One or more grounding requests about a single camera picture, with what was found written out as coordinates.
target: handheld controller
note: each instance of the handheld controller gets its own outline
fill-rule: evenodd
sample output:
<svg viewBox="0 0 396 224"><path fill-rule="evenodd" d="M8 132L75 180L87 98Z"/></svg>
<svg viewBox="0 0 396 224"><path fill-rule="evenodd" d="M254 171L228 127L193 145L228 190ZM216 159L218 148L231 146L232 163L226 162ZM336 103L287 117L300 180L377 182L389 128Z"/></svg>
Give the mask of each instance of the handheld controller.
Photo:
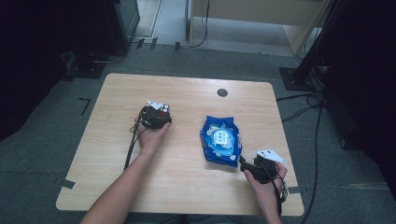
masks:
<svg viewBox="0 0 396 224"><path fill-rule="evenodd" d="M249 164L244 157L240 156L239 163L241 163L241 172L249 170L253 174L253 177L261 184L269 183L276 178L277 171L274 161L269 161L259 155L257 155L253 161L254 165Z"/></svg>
<svg viewBox="0 0 396 224"><path fill-rule="evenodd" d="M161 105L158 109L144 106L140 112L142 124L151 130L161 129L167 122L172 122L169 105Z"/></svg>

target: floor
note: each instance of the floor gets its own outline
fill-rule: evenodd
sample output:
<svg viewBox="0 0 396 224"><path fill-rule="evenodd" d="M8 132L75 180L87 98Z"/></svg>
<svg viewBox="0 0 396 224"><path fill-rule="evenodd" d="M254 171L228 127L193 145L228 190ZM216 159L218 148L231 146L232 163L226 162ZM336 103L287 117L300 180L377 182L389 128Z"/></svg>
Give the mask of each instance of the floor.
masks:
<svg viewBox="0 0 396 224"><path fill-rule="evenodd" d="M150 42L157 37L157 44L181 46L189 45L186 24L186 4L180 0L138 0L141 22L136 30L135 41L145 38ZM205 19L194 18L194 45L199 44L205 35ZM310 38L297 55L293 55L290 44L278 24L227 21L208 19L207 40L202 49L219 49L237 52L252 52L278 56L304 57L317 36L314 29Z"/></svg>

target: hand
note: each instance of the hand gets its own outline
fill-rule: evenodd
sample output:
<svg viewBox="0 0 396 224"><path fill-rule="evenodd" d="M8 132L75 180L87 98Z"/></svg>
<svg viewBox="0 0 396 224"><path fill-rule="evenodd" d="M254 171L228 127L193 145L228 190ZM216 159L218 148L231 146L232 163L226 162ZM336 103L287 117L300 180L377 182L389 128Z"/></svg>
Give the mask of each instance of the hand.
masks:
<svg viewBox="0 0 396 224"><path fill-rule="evenodd" d="M279 175L284 178L288 169L284 167L279 162L276 162L276 169ZM249 170L245 170L245 177L247 182L253 188L256 193L257 202L260 209L262 210L262 215L265 217L267 223L277 223L280 222L280 218L277 211L277 200L274 192L274 186L271 182L267 184L260 184ZM277 177L274 180L279 194L282 192L283 185L282 179Z"/></svg>
<svg viewBox="0 0 396 224"><path fill-rule="evenodd" d="M143 124L139 124L137 127L137 136L139 136L140 153L154 153L160 145L166 132L171 127L171 123L168 122L159 130L147 129Z"/></svg>

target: person's left hand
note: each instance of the person's left hand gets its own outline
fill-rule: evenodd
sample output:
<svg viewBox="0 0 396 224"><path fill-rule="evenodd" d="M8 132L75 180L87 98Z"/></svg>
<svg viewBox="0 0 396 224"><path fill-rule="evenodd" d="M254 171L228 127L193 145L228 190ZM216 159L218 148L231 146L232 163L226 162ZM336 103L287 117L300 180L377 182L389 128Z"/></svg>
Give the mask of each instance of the person's left hand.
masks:
<svg viewBox="0 0 396 224"><path fill-rule="evenodd" d="M165 136L166 132L169 130L170 127L171 123L168 122L163 125L163 127L159 130L146 130L146 127L140 123L137 127L137 136L140 135L138 138L140 153L154 153L158 149L158 146L160 145L163 137Z"/></svg>

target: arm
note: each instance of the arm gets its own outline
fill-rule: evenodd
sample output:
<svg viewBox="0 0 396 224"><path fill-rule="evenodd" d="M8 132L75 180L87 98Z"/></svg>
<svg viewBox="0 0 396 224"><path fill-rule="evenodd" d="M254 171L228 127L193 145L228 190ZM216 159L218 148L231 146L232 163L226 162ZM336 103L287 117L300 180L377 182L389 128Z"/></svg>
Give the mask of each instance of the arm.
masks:
<svg viewBox="0 0 396 224"><path fill-rule="evenodd" d="M143 132L142 124L138 127L140 153L117 178L116 181L96 200L80 223L123 223L128 216L140 185L151 164L163 136L171 123L158 131Z"/></svg>
<svg viewBox="0 0 396 224"><path fill-rule="evenodd" d="M284 167L279 162L276 162L277 172L282 178L285 177L288 169ZM257 202L259 204L260 209L262 210L262 215L265 218L266 223L282 223L280 217L277 212L277 201L276 196L274 194L274 186L272 183L260 184L251 174L249 170L245 170L245 177L247 178L247 182L253 188L256 193ZM276 187L279 190L279 193L282 191L282 180L280 178L276 178L274 180Z"/></svg>

